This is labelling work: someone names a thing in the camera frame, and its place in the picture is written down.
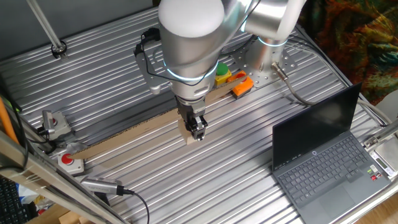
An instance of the laptop trackpad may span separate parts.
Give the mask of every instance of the laptop trackpad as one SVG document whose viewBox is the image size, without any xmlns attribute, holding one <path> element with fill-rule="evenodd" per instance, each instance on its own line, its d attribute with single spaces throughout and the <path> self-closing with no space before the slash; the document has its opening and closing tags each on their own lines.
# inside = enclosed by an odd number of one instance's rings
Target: laptop trackpad
<svg viewBox="0 0 398 224">
<path fill-rule="evenodd" d="M 319 202 L 330 218 L 335 218 L 355 204 L 347 191 L 341 186 L 332 189 L 326 195 L 322 196 Z"/>
</svg>

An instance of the cardboard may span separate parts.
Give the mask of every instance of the cardboard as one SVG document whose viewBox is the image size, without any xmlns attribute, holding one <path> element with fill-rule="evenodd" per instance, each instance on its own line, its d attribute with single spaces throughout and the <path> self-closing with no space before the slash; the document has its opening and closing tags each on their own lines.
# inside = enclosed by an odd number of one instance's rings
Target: cardboard
<svg viewBox="0 0 398 224">
<path fill-rule="evenodd" d="M 88 220 L 85 217 L 80 217 L 79 221 L 80 221 L 80 224 L 95 224 L 95 223 L 93 223 L 92 221 Z"/>
<path fill-rule="evenodd" d="M 32 219 L 26 224 L 60 224 L 59 218 L 68 213 L 69 209 L 62 207 L 59 204 L 51 206 L 47 211 L 38 217 Z"/>
<path fill-rule="evenodd" d="M 75 212 L 68 212 L 62 215 L 59 220 L 61 224 L 80 224 L 79 221 L 80 215 Z"/>
<path fill-rule="evenodd" d="M 211 91 L 206 96 L 206 105 L 210 105 L 219 98 L 227 95 L 237 84 L 239 84 L 246 76 L 238 78 L 226 85 L 223 85 L 213 91 Z M 147 121 L 141 122 L 129 129 L 126 129 L 120 133 L 111 136 L 110 138 L 105 139 L 99 143 L 96 143 L 90 147 L 82 151 L 78 151 L 69 156 L 71 159 L 87 159 L 91 156 L 95 156 L 101 152 L 116 149 L 119 146 L 127 144 L 137 138 L 138 136 L 147 133 L 159 126 L 165 126 L 166 124 L 170 124 L 176 122 L 180 119 L 180 115 L 178 114 L 178 109 L 170 110 L 164 114 L 160 114 L 154 118 L 148 119 Z"/>
</svg>

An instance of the laptop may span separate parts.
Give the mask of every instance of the laptop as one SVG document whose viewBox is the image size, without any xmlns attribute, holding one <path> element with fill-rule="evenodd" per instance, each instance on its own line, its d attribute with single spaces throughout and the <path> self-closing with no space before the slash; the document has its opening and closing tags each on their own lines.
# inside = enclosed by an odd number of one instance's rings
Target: laptop
<svg viewBox="0 0 398 224">
<path fill-rule="evenodd" d="M 331 223 L 391 182 L 350 131 L 360 89 L 273 127 L 273 175 L 307 224 Z"/>
</svg>

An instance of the laptop screen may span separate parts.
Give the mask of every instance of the laptop screen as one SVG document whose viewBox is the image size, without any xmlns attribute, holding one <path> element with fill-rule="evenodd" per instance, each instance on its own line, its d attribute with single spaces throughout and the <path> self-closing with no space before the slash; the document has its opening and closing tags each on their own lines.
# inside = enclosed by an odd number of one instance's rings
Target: laptop screen
<svg viewBox="0 0 398 224">
<path fill-rule="evenodd" d="M 272 128 L 272 169 L 292 162 L 348 131 L 361 83 L 317 103 Z"/>
</svg>

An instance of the colorful fabric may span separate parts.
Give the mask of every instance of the colorful fabric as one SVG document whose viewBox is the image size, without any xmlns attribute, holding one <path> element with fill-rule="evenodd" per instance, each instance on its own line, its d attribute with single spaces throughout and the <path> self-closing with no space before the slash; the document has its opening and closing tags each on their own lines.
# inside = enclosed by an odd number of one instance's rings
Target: colorful fabric
<svg viewBox="0 0 398 224">
<path fill-rule="evenodd" d="M 372 104 L 398 90 L 398 0 L 307 0 L 299 23 Z"/>
</svg>

